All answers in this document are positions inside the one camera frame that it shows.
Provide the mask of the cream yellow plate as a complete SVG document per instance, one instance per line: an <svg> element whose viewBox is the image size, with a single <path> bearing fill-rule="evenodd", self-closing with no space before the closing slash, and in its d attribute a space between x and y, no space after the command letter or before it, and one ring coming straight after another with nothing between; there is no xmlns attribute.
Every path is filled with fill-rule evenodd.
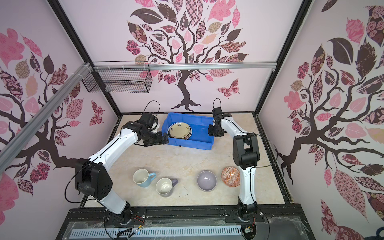
<svg viewBox="0 0 384 240"><path fill-rule="evenodd" d="M192 135L192 128L187 123L174 123L168 129L168 136L174 139L187 140Z"/></svg>

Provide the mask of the light blue mug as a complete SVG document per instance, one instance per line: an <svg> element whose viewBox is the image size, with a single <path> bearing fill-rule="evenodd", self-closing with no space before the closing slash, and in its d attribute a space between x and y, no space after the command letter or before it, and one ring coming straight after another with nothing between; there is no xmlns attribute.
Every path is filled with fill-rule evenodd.
<svg viewBox="0 0 384 240"><path fill-rule="evenodd" d="M146 169L139 169L133 175L133 181L141 188L147 188L156 178L156 173L149 173Z"/></svg>

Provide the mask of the purple mug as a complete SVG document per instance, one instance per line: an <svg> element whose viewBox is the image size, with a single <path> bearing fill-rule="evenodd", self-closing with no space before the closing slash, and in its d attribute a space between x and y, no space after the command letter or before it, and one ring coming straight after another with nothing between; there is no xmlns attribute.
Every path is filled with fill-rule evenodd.
<svg viewBox="0 0 384 240"><path fill-rule="evenodd" d="M177 179L162 178L156 184L156 192L164 198L169 197L174 187L179 183Z"/></svg>

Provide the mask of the lavender bowl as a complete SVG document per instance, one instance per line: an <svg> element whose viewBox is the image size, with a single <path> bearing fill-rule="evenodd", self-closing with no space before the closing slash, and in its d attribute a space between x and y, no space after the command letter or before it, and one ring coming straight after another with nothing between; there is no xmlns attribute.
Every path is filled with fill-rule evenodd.
<svg viewBox="0 0 384 240"><path fill-rule="evenodd" d="M197 185L204 192L213 191L217 186L217 177L211 171L202 171L197 177Z"/></svg>

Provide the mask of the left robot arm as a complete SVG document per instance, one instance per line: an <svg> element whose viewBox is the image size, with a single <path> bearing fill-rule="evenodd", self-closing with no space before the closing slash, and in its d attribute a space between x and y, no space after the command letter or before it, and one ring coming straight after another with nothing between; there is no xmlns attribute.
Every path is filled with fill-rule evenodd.
<svg viewBox="0 0 384 240"><path fill-rule="evenodd" d="M143 141L144 147L165 145L168 138L158 131L157 118L150 121L129 121L120 133L97 153L88 159L79 159L75 166L75 189L84 195L94 197L109 212L121 215L129 208L114 190L109 175L116 160L132 145Z"/></svg>

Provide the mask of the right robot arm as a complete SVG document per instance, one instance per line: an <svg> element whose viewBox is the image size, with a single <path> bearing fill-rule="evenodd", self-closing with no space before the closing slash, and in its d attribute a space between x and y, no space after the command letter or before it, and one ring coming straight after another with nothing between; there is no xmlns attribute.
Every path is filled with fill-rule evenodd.
<svg viewBox="0 0 384 240"><path fill-rule="evenodd" d="M209 125L209 135L220 138L227 133L233 138L233 160L240 172L238 214L242 220L257 213L255 175L260 160L258 136L240 127L233 117L216 117Z"/></svg>

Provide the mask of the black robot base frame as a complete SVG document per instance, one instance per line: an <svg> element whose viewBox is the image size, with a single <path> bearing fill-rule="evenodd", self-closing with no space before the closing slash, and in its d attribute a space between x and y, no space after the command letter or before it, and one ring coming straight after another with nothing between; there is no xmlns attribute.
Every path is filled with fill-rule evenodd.
<svg viewBox="0 0 384 240"><path fill-rule="evenodd" d="M299 204L260 205L257 213L242 220L235 205L184 207L133 207L126 224L104 208L69 210L57 239L68 240L73 229L240 226L242 240L313 240L309 222Z"/></svg>

